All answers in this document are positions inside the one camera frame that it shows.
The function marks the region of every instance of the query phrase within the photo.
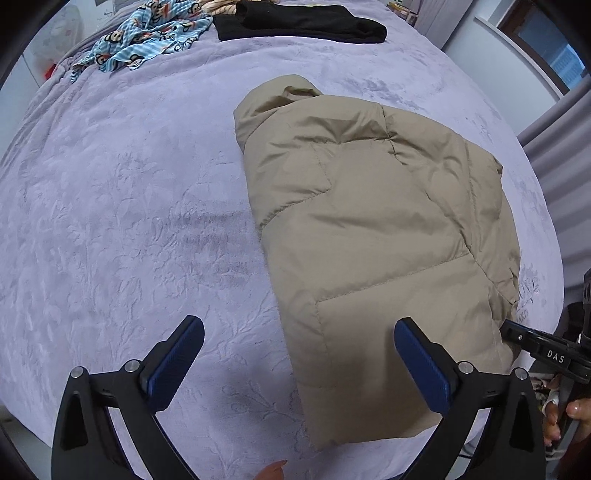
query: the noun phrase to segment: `window frame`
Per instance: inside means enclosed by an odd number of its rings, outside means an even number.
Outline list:
[[[562,78],[550,67],[540,54],[538,54],[525,40],[523,40],[518,34],[517,29],[522,26],[527,15],[534,8],[539,9],[535,2],[531,0],[516,0],[513,6],[505,14],[498,29],[502,31],[507,37],[509,37],[516,45],[518,45],[527,55],[536,62],[544,73],[552,80],[552,82],[558,87],[558,90],[563,95],[566,95],[570,89],[563,82]]]

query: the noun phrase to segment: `white wall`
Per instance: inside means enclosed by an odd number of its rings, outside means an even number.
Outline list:
[[[113,14],[113,2],[108,0],[98,7],[95,0],[70,0],[69,5],[75,5],[82,19],[80,38],[86,38],[97,31]],[[19,57],[12,72],[0,89],[0,158],[17,132],[22,117],[29,102],[43,82],[43,73],[38,72],[35,59],[28,47],[24,55]]]
[[[6,82],[0,89],[0,157],[17,132],[22,117],[29,106],[29,102],[37,91],[37,82],[29,72],[22,56],[8,75]]]
[[[490,19],[501,0],[476,0],[443,51],[482,89],[516,134],[560,98],[560,92],[512,46]]]

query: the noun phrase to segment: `blue gripper pad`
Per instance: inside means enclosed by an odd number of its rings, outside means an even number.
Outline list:
[[[429,409],[445,415],[452,403],[452,387],[427,351],[430,347],[429,344],[435,344],[429,342],[414,322],[414,327],[418,329],[416,334],[411,329],[412,326],[409,326],[405,321],[406,319],[399,320],[394,327],[396,350],[421,391]]]
[[[188,315],[166,341],[158,342],[146,356],[140,382],[153,412],[168,408],[204,338],[201,319]]]

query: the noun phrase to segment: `metal screw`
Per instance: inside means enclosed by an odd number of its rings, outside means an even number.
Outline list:
[[[131,374],[139,368],[139,362],[137,360],[130,360],[123,366],[123,368],[125,368],[126,372]]]
[[[470,362],[460,362],[457,367],[460,369],[460,372],[463,374],[471,374],[474,371],[474,365]]]
[[[523,368],[516,368],[515,369],[515,376],[520,380],[526,380],[530,377],[529,373],[524,370]]]
[[[81,377],[83,373],[84,373],[84,369],[82,367],[74,367],[72,369],[72,371],[70,372],[70,376],[72,378],[78,378],[78,377]]]

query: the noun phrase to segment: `fingernail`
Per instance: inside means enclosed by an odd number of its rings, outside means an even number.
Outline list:
[[[574,401],[572,403],[569,403],[566,407],[566,414],[571,417],[573,415],[576,415],[579,412],[579,402],[578,401]]]

